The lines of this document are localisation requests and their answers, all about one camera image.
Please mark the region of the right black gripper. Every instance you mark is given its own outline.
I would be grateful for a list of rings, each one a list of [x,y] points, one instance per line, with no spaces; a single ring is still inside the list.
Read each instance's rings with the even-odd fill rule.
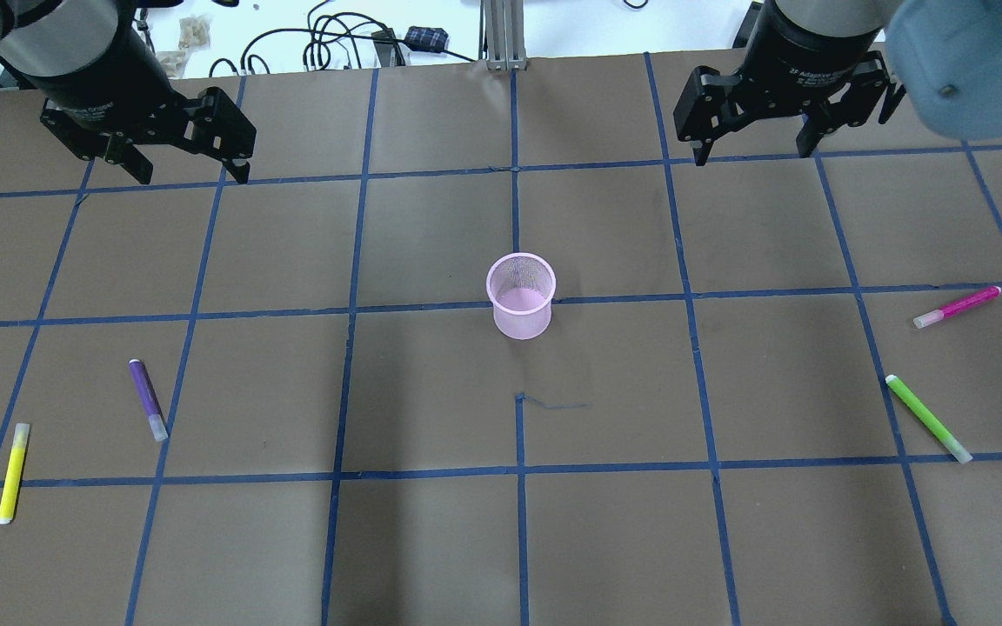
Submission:
[[[736,74],[698,66],[673,108],[676,138],[688,143],[693,163],[703,167],[713,145],[757,120],[805,115],[797,135],[800,157],[843,127],[858,128],[878,112],[884,124],[906,96],[882,52],[871,49],[874,33],[820,35],[798,25],[778,4],[765,4]]]

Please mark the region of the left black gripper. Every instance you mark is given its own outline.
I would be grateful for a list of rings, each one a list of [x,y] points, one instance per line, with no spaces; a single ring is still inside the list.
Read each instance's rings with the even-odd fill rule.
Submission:
[[[88,32],[51,38],[80,53],[52,53],[28,82],[48,98],[41,123],[83,160],[97,157],[148,185],[154,163],[139,146],[170,145],[217,160],[236,183],[250,181],[256,127],[218,87],[196,99],[180,95],[164,75],[131,17],[84,17]]]

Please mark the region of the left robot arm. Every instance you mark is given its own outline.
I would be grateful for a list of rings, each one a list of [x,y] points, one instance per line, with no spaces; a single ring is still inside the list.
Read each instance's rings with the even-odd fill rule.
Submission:
[[[43,92],[40,122],[78,159],[150,183],[142,146],[168,145],[247,183],[254,123],[218,87],[179,94],[136,14],[135,1],[0,1],[0,63]]]

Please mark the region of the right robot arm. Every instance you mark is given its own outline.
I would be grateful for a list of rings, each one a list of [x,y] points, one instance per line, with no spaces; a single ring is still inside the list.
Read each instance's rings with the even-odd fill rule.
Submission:
[[[1002,137],[1002,1],[765,1],[732,74],[699,66],[673,110],[697,165],[759,120],[803,117],[797,154],[910,98],[953,140]]]

